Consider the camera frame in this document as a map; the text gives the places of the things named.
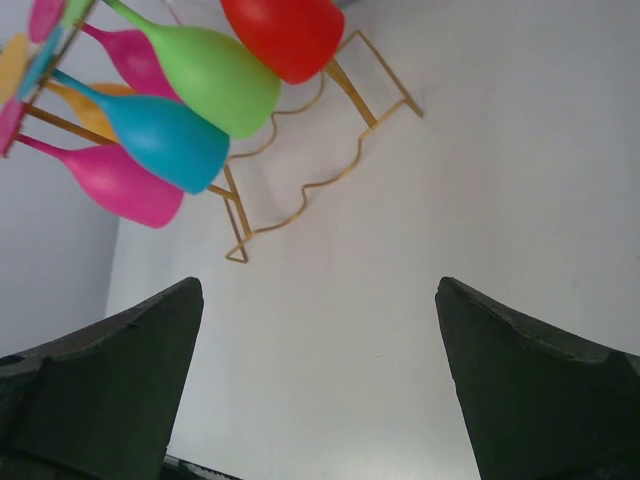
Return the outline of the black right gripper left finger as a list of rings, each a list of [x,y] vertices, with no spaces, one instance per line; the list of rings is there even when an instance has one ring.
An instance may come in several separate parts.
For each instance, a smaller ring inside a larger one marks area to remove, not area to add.
[[[159,478],[203,310],[189,277],[2,357],[2,478]]]

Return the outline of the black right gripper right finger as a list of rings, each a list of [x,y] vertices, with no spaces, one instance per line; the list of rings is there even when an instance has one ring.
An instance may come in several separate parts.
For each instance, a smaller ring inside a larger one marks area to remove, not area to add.
[[[481,478],[638,478],[638,356],[452,277],[435,303]]]

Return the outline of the green wine glass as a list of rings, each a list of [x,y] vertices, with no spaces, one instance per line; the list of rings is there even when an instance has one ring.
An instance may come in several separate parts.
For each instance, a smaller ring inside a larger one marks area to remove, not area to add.
[[[235,139],[267,122],[280,78],[239,41],[200,26],[152,22],[121,1],[108,5],[146,36],[169,84],[195,113]]]

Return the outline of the red wine glass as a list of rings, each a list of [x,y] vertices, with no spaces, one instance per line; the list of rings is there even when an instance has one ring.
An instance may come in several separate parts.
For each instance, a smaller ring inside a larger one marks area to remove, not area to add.
[[[326,0],[227,0],[221,5],[240,41],[291,85],[326,66],[346,25],[344,13]]]

